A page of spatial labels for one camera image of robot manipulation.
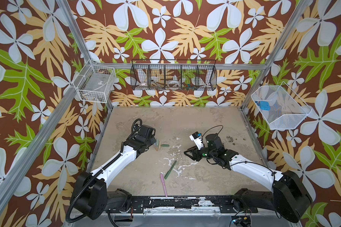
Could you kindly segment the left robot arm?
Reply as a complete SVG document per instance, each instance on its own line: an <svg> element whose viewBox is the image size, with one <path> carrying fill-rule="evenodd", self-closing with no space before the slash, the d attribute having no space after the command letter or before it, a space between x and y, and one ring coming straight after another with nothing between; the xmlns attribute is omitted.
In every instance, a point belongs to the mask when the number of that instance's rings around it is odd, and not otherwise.
<svg viewBox="0 0 341 227"><path fill-rule="evenodd" d="M83 172L77 177L65 221L74 223L85 217L95 220L112 209L129 211L132 195L123 189L109 192L108 187L128 164L156 143L155 133L155 128L136 119L119 152L92 172Z"/></svg>

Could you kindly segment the dark green pen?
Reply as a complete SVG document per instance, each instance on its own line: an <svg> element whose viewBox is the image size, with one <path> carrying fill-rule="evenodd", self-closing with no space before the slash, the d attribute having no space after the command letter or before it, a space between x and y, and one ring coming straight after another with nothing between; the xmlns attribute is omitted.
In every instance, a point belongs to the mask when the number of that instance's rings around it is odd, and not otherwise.
<svg viewBox="0 0 341 227"><path fill-rule="evenodd" d="M172 172L172 170L176 164L177 164L177 161L174 161L173 164L171 165L171 168L167 171L167 173L164 176L165 180L169 177L169 175L171 174L171 172Z"/></svg>

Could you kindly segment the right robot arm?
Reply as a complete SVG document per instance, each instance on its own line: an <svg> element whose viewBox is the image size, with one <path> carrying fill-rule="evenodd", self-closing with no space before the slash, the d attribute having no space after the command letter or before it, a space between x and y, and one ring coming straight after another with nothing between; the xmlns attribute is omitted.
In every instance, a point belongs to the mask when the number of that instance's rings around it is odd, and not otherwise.
<svg viewBox="0 0 341 227"><path fill-rule="evenodd" d="M241 189L233 195L232 206L236 211L265 209L275 211L292 223L298 223L312 198L298 175L292 171L281 172L250 161L238 152L226 149L217 133L204 137L195 132L190 135L195 146L184 154L194 161L213 160L223 169L240 173L264 186L266 192Z"/></svg>

